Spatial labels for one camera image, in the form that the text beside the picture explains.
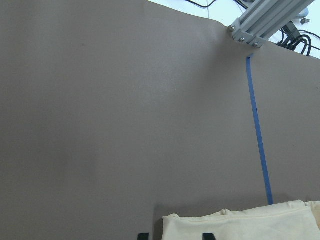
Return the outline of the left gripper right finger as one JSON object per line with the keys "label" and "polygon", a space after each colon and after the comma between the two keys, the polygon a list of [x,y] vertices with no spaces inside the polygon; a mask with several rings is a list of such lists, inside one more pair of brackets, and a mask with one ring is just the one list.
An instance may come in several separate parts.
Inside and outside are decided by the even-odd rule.
{"label": "left gripper right finger", "polygon": [[213,233],[203,233],[202,239],[203,240],[216,240],[216,237]]}

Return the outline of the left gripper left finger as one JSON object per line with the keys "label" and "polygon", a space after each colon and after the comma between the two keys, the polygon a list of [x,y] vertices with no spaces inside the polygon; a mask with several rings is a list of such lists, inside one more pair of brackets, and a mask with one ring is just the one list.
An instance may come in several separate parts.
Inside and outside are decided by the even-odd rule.
{"label": "left gripper left finger", "polygon": [[137,235],[137,240],[149,240],[150,234],[148,232],[145,233],[139,233]]}

